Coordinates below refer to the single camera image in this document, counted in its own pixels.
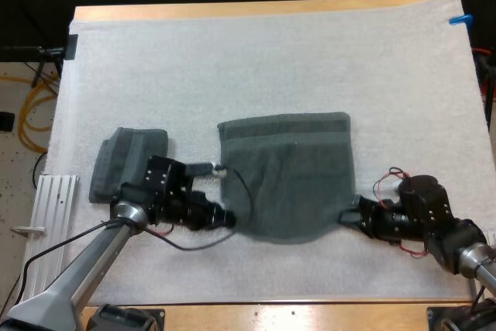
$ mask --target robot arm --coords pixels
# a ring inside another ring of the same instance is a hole
[[[41,294],[14,306],[1,331],[82,331],[80,314],[127,240],[150,224],[171,222],[191,230],[233,228],[232,212],[192,191],[193,176],[185,164],[151,157],[141,184],[123,184],[110,204],[109,224]],[[103,309],[93,330],[152,331],[153,317],[136,310]]]

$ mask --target gray cloth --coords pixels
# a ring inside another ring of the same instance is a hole
[[[167,156],[167,132],[163,129],[118,128],[104,140],[95,161],[90,202],[108,203],[124,182],[140,183],[152,155]]]
[[[350,117],[344,112],[285,114],[219,124],[222,182],[240,232],[273,243],[304,243],[337,227],[355,193]]]

